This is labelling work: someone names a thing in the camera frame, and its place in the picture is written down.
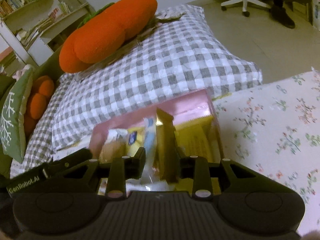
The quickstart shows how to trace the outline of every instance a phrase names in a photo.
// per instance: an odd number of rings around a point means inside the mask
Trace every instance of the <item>gray checkered blanket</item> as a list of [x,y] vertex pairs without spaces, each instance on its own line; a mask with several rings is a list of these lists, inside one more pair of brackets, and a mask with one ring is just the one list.
[[207,88],[217,97],[262,83],[254,63],[232,55],[215,39],[203,8],[180,5],[160,12],[177,13],[186,14],[163,24],[113,64],[65,74],[28,143],[23,164],[14,162],[11,176],[49,160],[114,116],[192,90]]

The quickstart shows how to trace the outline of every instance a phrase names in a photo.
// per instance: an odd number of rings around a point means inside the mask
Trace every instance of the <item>green pillow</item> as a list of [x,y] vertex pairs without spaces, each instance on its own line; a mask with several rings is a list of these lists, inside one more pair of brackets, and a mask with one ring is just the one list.
[[[2,111],[4,102],[9,94],[9,91],[14,83],[15,80],[12,77],[0,76],[0,113]],[[7,179],[10,178],[11,163],[12,158],[3,153],[2,144],[0,141],[0,174]]]
[[32,88],[33,70],[27,70],[13,85],[4,102],[0,118],[0,139],[3,152],[22,163],[26,150],[24,114]]
[[0,145],[0,174],[5,178],[10,178],[12,158],[2,152],[2,145]]

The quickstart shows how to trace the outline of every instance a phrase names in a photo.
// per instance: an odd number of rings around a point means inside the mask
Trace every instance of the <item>carrot plush pillow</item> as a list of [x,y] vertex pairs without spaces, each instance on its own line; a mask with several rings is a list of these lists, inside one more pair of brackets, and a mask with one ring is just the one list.
[[61,69],[76,73],[113,54],[147,25],[156,0],[120,0],[73,32],[59,56]]

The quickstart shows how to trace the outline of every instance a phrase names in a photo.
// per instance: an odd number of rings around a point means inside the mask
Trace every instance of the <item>checkered pillow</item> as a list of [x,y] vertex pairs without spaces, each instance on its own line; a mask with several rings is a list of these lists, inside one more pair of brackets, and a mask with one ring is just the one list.
[[187,91],[207,88],[216,97],[260,85],[260,70],[215,39],[203,8],[180,5],[161,12],[169,13],[186,15],[163,24],[112,65],[70,82],[54,118],[54,150],[88,135],[100,122]]

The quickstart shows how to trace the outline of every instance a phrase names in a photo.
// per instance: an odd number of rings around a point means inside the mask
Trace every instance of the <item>chair wheel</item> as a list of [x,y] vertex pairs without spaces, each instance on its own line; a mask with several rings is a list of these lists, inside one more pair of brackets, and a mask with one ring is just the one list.
[[242,15],[244,17],[249,17],[250,16],[250,12],[246,11],[246,12],[242,12]]

